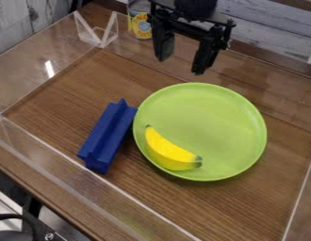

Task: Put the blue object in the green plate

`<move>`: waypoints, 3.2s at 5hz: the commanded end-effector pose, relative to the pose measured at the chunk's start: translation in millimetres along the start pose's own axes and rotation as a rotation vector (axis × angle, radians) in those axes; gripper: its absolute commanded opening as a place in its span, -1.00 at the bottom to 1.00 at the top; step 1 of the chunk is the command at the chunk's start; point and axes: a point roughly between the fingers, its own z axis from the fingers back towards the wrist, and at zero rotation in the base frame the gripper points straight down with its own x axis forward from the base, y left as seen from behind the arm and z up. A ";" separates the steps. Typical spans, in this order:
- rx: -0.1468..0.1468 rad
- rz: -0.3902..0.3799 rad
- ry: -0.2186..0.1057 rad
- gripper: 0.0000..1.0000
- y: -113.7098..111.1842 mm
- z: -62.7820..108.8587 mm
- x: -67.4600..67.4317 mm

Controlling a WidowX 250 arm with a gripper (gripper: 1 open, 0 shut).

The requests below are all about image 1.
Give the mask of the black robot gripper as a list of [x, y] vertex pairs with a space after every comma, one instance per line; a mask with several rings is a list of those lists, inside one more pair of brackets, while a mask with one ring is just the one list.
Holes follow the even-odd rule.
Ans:
[[[201, 75], [211, 66], [219, 49], [229, 47], [235, 23], [215, 11], [217, 0], [149, 0], [149, 19], [161, 20], [169, 28], [199, 40], [190, 71]], [[161, 25], [153, 27], [154, 56], [165, 61], [174, 51], [174, 34]]]

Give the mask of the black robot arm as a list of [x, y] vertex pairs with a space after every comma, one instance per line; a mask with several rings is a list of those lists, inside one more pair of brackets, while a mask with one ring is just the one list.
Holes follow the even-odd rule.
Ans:
[[190, 72], [211, 67], [218, 51], [229, 48], [234, 20], [215, 12], [217, 0], [147, 0], [153, 51], [163, 62], [174, 51], [174, 34], [198, 41]]

